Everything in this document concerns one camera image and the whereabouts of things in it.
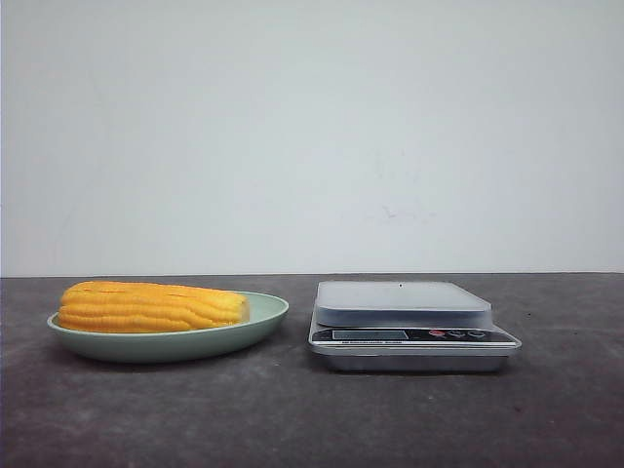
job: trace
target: plate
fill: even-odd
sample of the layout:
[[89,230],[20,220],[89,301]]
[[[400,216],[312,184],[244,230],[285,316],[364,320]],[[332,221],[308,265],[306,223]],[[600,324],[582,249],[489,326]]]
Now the plate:
[[157,333],[102,333],[59,326],[58,313],[48,319],[66,349],[87,358],[117,363],[170,363],[208,358],[251,346],[277,329],[289,304],[260,292],[237,292],[250,302],[250,320],[244,324],[192,331]]

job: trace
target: scale platform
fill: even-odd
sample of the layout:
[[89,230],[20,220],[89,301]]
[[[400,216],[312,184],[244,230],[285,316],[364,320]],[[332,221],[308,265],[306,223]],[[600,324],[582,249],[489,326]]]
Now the scale platform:
[[338,371],[497,371],[522,343],[452,283],[319,284],[310,349]]

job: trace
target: dark table surface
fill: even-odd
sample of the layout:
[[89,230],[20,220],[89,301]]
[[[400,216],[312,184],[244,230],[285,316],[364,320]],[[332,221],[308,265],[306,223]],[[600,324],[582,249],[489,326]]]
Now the dark table surface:
[[[494,374],[325,370],[306,344],[327,279],[452,281],[523,349]],[[134,277],[291,304],[257,345],[166,365],[61,348],[46,319],[81,280],[2,280],[7,468],[624,466],[623,274]]]

